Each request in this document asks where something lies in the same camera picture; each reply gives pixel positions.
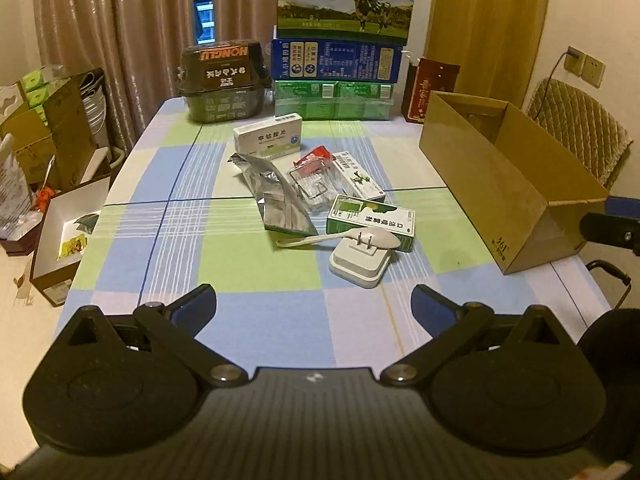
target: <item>wall outlet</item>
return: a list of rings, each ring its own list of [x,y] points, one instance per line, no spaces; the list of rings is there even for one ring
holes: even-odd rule
[[[584,67],[582,68],[581,77],[590,85],[600,88],[604,69],[605,66],[603,62],[595,59],[594,57],[587,56],[584,59]]]
[[[584,59],[586,58],[586,54],[572,46],[570,46],[567,50],[573,54],[576,54],[578,57],[576,58],[567,54],[564,57],[564,69],[567,70],[567,72],[571,72],[572,74],[580,77],[580,74],[582,74],[582,68],[584,67]]]

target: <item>white spoon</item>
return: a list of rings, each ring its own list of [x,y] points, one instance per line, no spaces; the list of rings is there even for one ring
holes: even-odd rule
[[[336,233],[335,235],[309,236],[292,242],[278,240],[276,244],[278,247],[298,247],[300,245],[323,242],[324,240],[334,240],[335,238],[353,238],[359,243],[374,246],[379,249],[395,249],[400,246],[400,240],[395,234],[382,227],[375,226],[356,227],[343,233]]]

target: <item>checkered tablecloth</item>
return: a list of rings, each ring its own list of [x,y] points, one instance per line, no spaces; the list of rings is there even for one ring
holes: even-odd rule
[[[402,118],[303,124],[303,153],[320,144],[347,150],[387,190],[388,203],[416,211],[413,251],[397,253],[376,288],[352,285],[329,272],[335,243],[276,247],[281,235],[264,230],[241,173],[227,162],[235,126],[192,124],[179,99],[162,106],[111,189],[58,330],[85,304],[127,314],[210,283],[218,310],[198,339],[249,373],[258,366],[379,373],[430,339],[410,310],[417,283],[504,314],[546,304],[574,339],[609,309],[577,257],[503,276],[418,149],[421,126]],[[274,162],[287,170],[299,156]],[[323,233],[324,217],[313,220]]]

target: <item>cow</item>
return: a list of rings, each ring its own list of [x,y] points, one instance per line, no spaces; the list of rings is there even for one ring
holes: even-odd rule
[[[377,0],[353,0],[353,3],[356,7],[356,18],[360,21],[360,32],[364,32],[367,19],[378,20],[380,24],[378,33],[382,32],[383,27],[387,28],[391,11],[390,3]]]

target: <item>silver screw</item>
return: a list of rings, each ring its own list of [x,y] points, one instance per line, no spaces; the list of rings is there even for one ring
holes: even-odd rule
[[[392,381],[402,383],[404,381],[415,379],[418,375],[418,370],[411,365],[397,364],[386,368],[385,375]]]
[[[237,381],[242,377],[242,368],[236,365],[218,365],[211,369],[211,377],[217,381]]]

